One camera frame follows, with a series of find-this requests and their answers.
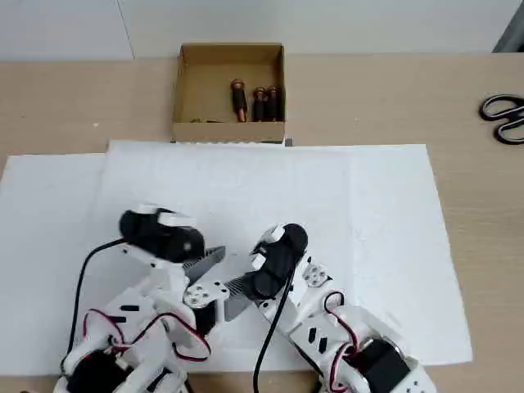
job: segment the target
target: copper battery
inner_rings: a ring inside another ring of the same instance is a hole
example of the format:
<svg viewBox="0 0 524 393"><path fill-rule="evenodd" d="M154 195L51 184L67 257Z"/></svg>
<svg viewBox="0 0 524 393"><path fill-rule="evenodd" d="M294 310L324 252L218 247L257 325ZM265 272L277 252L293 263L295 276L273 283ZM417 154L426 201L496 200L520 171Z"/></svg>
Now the copper battery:
<svg viewBox="0 0 524 393"><path fill-rule="evenodd" d="M244 82L241 79L234 79L231 82L231 100L233 102L233 110L237 114L237 119L240 123L247 122L247 102L246 94L244 93Z"/></svg>
<svg viewBox="0 0 524 393"><path fill-rule="evenodd" d="M260 122L264 121L264 99L265 99L265 88L258 87L253 90L253 121Z"/></svg>
<svg viewBox="0 0 524 393"><path fill-rule="evenodd" d="M269 86L266 90L267 101L264 114L267 121L278 120L278 90L276 86Z"/></svg>

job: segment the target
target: black cable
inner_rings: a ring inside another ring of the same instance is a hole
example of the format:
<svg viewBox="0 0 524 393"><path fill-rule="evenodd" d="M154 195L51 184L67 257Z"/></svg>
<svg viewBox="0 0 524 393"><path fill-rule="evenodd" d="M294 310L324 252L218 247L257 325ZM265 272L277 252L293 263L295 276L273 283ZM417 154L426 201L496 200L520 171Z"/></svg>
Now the black cable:
<svg viewBox="0 0 524 393"><path fill-rule="evenodd" d="M186 387L187 393L195 393L195 391L193 390L193 386L191 386L191 383L189 383L189 377L186 378L186 381L183 384Z"/></svg>
<svg viewBox="0 0 524 393"><path fill-rule="evenodd" d="M89 260L93 258L98 252L104 251L114 246L118 246L119 244L122 244L125 242L126 241L124 239L118 239L118 240L114 240L113 242L102 244L101 246L92 250L88 254L88 256L86 256L84 260L84 264L82 265L82 269L80 270L79 281L76 284L75 307L73 308L73 323L71 324L71 333L69 335L69 345L67 346L67 354L71 352L71 350L73 349L73 343L75 342L76 322L79 316L80 290L82 289L82 281L84 280L85 269L88 267Z"/></svg>
<svg viewBox="0 0 524 393"><path fill-rule="evenodd" d="M280 300L280 303L278 303L277 312L275 313L275 316L273 317L273 321L271 322L271 326L269 327L268 335L265 337L264 344L262 344L262 348L260 349L259 358L256 360L255 371L253 372L253 392L254 393L259 393L260 366L262 365L262 362L264 361L265 351L268 349L269 343L271 342L271 337L273 336L273 333L275 329L277 328L277 324L278 324L278 320L280 319L280 315L282 314L282 311L284 310L284 305L286 304L287 296L289 295L289 291L291 290L291 285L293 283L293 278L295 277L295 269L296 269L296 265L293 266L293 270L291 271L291 276L288 278L286 282L286 286L284 287L284 292L282 293L282 299Z"/></svg>

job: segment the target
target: white wall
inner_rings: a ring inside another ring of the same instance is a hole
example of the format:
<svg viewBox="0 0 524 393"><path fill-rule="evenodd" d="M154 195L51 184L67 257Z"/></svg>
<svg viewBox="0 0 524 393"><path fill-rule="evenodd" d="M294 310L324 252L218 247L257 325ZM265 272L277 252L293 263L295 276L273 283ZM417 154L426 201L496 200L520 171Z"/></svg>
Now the white wall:
<svg viewBox="0 0 524 393"><path fill-rule="evenodd" d="M0 60L130 59L115 0L0 0Z"/></svg>
<svg viewBox="0 0 524 393"><path fill-rule="evenodd" d="M288 52L490 52L521 2L116 1L0 0L0 60L172 56L191 41L279 41Z"/></svg>

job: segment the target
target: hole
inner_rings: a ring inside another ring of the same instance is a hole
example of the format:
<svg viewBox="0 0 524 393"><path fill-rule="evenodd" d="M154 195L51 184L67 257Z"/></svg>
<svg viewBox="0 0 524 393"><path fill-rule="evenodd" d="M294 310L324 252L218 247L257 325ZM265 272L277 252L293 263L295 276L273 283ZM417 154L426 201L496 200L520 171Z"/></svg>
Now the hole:
<svg viewBox="0 0 524 393"><path fill-rule="evenodd" d="M125 323L128 319L126 317L122 317L121 315L109 315L109 319L113 323Z"/></svg>
<svg viewBox="0 0 524 393"><path fill-rule="evenodd" d="M309 335L308 335L308 341L310 344L313 344L314 342L314 338L317 336L317 328L316 327L312 327L310 330L309 330Z"/></svg>
<svg viewBox="0 0 524 393"><path fill-rule="evenodd" d="M138 305L121 305L120 309L122 311L140 311L140 307Z"/></svg>
<svg viewBox="0 0 524 393"><path fill-rule="evenodd" d="M318 344L318 352L323 354L326 351L327 348L328 348L328 338L327 337L322 337L320 339L319 344Z"/></svg>

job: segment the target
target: white paper sheet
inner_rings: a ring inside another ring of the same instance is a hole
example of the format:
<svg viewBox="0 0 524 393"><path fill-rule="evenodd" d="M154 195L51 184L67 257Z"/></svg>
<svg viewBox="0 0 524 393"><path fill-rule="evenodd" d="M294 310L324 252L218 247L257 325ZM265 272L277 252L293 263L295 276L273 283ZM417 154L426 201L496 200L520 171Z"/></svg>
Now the white paper sheet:
<svg viewBox="0 0 524 393"><path fill-rule="evenodd" d="M0 185L0 373L59 372L103 154L9 157Z"/></svg>
<svg viewBox="0 0 524 393"><path fill-rule="evenodd" d="M352 155L351 238L359 303L402 331L423 363L470 360L468 326L425 147L329 149ZM10 318L4 318L0 328L0 374L58 372L82 260L98 242L117 235L113 219L120 211L102 220L107 220L102 226L108 233L97 233L100 218L89 217L86 224L103 165L104 155L17 156L7 163L0 183L0 313ZM132 196L137 201L141 197ZM224 213L218 214L222 217L216 223L225 219ZM110 253L90 265L81 309L103 304L145 273L120 253ZM263 339L261 327L267 323L257 313L247 319L242 329L258 329L253 346L214 348L215 356L200 369L252 370ZM295 351L278 351L285 345L275 335L266 368L309 367Z"/></svg>
<svg viewBox="0 0 524 393"><path fill-rule="evenodd" d="M426 147L351 151L358 303L407 337L424 364L472 360Z"/></svg>
<svg viewBox="0 0 524 393"><path fill-rule="evenodd" d="M109 229L100 232L105 239L116 236L122 212L144 201L194 217L209 246L227 247L228 256L208 280L235 278L251 270L249 252L266 229L279 222L301 224L309 234L311 253L340 278L352 298L350 154L346 151L113 142L95 227L99 232ZM249 308L218 333L211 333L210 342L217 349L212 363L191 370L252 370L268 327L260 313ZM233 368L229 360L224 361L241 356ZM263 368L309 367L297 359L296 350L278 337Z"/></svg>

